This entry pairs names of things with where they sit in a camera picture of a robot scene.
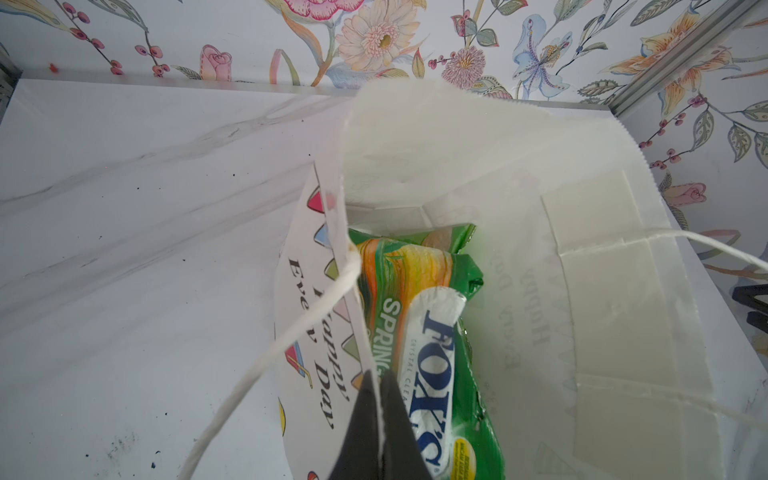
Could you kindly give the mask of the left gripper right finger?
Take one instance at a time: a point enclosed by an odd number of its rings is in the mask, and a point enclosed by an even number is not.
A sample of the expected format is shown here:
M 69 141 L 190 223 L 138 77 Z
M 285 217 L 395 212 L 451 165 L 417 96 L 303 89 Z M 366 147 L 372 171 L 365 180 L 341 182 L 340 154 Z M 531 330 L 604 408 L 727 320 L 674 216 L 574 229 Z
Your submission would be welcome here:
M 385 480 L 431 480 L 412 431 L 408 414 L 392 371 L 380 382 L 383 450 L 381 473 Z

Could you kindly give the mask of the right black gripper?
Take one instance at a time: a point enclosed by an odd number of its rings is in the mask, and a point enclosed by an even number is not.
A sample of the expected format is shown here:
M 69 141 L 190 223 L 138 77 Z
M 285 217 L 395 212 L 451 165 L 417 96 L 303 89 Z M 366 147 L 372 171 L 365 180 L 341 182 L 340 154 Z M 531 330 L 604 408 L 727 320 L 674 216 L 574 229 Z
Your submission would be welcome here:
M 749 309 L 746 322 L 748 325 L 767 334 L 767 294 L 768 285 L 750 285 L 735 287 L 732 299 Z

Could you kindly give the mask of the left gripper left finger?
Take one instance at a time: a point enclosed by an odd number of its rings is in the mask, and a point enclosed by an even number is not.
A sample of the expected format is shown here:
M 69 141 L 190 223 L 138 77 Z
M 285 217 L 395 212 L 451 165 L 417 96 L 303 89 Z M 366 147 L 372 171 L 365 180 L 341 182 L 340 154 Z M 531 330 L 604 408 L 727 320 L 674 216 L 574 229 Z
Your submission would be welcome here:
M 350 424 L 330 480 L 376 480 L 379 466 L 379 417 L 371 372 L 364 374 Z

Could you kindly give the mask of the white paper gift bag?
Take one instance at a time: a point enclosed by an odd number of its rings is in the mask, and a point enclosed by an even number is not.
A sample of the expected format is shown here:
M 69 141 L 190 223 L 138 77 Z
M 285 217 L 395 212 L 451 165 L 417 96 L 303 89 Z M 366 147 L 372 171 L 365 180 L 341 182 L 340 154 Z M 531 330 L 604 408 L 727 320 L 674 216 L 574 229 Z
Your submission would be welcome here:
M 502 479 L 763 479 L 767 375 L 641 150 L 609 115 L 560 115 L 447 84 L 375 80 L 334 111 L 274 273 L 269 347 L 182 466 L 259 377 L 280 424 L 251 444 L 294 479 L 329 479 L 379 374 L 350 230 L 394 238 L 460 224 L 484 284 L 461 320 L 505 461 Z

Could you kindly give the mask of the green Foxs candy bag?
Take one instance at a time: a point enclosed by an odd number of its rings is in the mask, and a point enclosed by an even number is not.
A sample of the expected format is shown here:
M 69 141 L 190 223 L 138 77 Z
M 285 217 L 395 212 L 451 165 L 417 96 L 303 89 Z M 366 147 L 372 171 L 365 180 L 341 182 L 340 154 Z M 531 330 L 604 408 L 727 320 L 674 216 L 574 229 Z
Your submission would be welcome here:
M 433 479 L 502 479 L 505 461 L 461 320 L 483 273 L 460 224 L 394 238 L 350 230 L 375 367 L 395 375 L 416 450 Z

